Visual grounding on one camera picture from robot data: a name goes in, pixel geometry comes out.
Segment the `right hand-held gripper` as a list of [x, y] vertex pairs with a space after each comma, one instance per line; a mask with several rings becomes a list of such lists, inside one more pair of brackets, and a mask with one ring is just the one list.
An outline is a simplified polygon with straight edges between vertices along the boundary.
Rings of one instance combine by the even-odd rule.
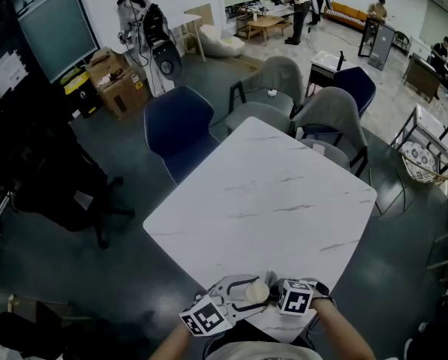
[[278, 299], [277, 309], [283, 315], [304, 316], [314, 296], [318, 280], [314, 278], [280, 279], [269, 288], [269, 298]]

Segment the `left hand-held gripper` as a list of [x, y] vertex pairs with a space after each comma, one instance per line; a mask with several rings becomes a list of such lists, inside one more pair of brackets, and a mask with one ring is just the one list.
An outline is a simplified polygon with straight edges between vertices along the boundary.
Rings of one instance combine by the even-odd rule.
[[248, 285], [259, 279], [259, 276], [252, 274], [223, 277], [210, 287], [210, 292], [195, 295], [192, 303], [179, 313], [181, 321], [193, 336], [209, 337], [232, 329], [236, 324], [233, 320], [245, 320], [262, 313], [267, 303], [233, 301], [230, 303], [230, 313], [227, 310], [228, 295], [244, 293]]

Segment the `grey cloth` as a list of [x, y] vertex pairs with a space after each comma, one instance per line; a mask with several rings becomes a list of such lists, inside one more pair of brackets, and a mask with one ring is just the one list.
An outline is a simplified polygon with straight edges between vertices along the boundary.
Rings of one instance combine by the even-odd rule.
[[[265, 276], [264, 283], [268, 286], [268, 288], [271, 287], [275, 282], [282, 282], [282, 279], [280, 279], [279, 276], [277, 276], [274, 271], [268, 271]], [[278, 302], [279, 298], [267, 298], [267, 301], [273, 304], [276, 304]]]

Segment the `person's right forearm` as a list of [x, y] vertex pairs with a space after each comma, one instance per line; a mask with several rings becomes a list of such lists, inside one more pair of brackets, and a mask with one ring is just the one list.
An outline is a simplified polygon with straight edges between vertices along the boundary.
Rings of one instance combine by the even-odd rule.
[[311, 307], [317, 312], [340, 360], [377, 360], [362, 335], [347, 321], [328, 298], [316, 298]]

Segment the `person's dark trousers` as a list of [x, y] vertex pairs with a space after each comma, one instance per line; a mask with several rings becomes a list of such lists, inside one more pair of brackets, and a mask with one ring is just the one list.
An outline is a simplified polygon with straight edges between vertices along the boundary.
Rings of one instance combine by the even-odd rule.
[[226, 344], [245, 341], [278, 343], [278, 340], [274, 339], [267, 333], [259, 330], [257, 327], [250, 324], [246, 320], [241, 320], [238, 321], [238, 323], [234, 327], [232, 327], [232, 329], [218, 334], [213, 338], [210, 338], [204, 346], [203, 357], [205, 358], [209, 356], [211, 353]]

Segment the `person's white printed t-shirt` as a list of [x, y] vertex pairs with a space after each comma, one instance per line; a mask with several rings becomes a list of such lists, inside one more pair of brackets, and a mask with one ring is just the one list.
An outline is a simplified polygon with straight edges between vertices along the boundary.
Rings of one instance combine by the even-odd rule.
[[288, 343], [235, 342], [210, 353], [206, 360], [323, 360], [314, 350]]

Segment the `dark blue chair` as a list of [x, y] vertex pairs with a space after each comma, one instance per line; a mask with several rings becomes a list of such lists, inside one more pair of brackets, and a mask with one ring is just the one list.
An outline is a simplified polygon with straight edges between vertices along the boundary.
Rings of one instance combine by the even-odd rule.
[[210, 102], [186, 85], [167, 91], [145, 105], [146, 146], [160, 157], [176, 185], [219, 146], [209, 130], [213, 115]]
[[360, 67], [340, 70], [333, 77], [333, 85], [345, 90], [356, 102], [361, 118], [374, 99], [376, 85], [369, 75]]

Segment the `brown cardboard box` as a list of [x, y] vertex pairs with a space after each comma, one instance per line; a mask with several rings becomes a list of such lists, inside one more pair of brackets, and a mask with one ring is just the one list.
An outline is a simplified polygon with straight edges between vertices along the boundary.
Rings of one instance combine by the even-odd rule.
[[107, 47], [93, 54], [86, 72], [104, 106], [119, 121], [152, 98], [137, 70]]

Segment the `white beanbag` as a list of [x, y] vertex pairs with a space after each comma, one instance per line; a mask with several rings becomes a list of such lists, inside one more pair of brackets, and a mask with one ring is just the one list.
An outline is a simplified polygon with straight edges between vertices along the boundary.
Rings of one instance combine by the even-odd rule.
[[214, 25], [201, 25], [199, 36], [203, 52], [209, 57], [234, 58], [243, 54], [245, 50], [244, 41], [228, 31], [221, 31]]

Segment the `brown wooden cabinet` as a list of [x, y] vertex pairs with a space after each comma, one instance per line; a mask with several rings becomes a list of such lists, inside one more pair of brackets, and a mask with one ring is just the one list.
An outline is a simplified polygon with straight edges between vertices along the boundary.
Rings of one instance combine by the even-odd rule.
[[406, 83], [413, 86], [418, 94], [424, 94], [431, 103], [440, 86], [440, 75], [426, 60], [413, 53], [404, 73]]

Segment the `wooden coffee table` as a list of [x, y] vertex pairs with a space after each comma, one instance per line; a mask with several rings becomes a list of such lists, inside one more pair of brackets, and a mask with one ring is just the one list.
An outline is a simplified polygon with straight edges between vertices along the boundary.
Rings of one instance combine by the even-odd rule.
[[253, 36], [262, 34], [263, 43], [266, 46], [269, 38], [269, 32], [272, 29], [279, 29], [281, 34], [291, 25], [285, 18], [280, 16], [263, 15], [247, 22], [246, 39], [249, 41]]

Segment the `dark rattan chair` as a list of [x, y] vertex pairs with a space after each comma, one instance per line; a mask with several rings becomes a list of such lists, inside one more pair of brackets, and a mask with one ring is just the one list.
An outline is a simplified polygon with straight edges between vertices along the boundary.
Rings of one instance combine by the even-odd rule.
[[394, 47], [399, 48], [405, 53], [407, 52], [409, 43], [410, 43], [409, 38], [403, 32], [400, 31], [395, 32], [394, 37], [392, 39], [392, 45]]

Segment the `light wooden board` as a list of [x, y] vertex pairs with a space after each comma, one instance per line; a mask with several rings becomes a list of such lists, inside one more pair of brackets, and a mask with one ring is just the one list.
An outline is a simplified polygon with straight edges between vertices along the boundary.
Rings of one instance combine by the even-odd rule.
[[193, 7], [185, 11], [186, 14], [192, 14], [195, 16], [199, 16], [200, 18], [196, 20], [196, 25], [200, 28], [202, 25], [211, 25], [213, 26], [214, 18], [212, 14], [212, 6], [210, 3], [203, 4], [198, 7]]

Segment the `orange sofa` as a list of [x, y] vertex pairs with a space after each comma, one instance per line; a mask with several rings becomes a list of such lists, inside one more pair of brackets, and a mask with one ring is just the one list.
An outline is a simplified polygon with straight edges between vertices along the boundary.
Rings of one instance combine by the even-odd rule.
[[331, 8], [328, 8], [327, 6], [324, 8], [323, 17], [328, 20], [345, 24], [362, 32], [365, 29], [365, 22], [368, 18], [368, 14], [333, 1]]

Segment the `frosted glass panel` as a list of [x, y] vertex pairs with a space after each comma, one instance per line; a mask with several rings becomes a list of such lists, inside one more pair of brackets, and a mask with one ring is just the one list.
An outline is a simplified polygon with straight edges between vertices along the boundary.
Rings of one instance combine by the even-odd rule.
[[54, 83], [98, 49], [80, 0], [12, 0], [20, 28]]

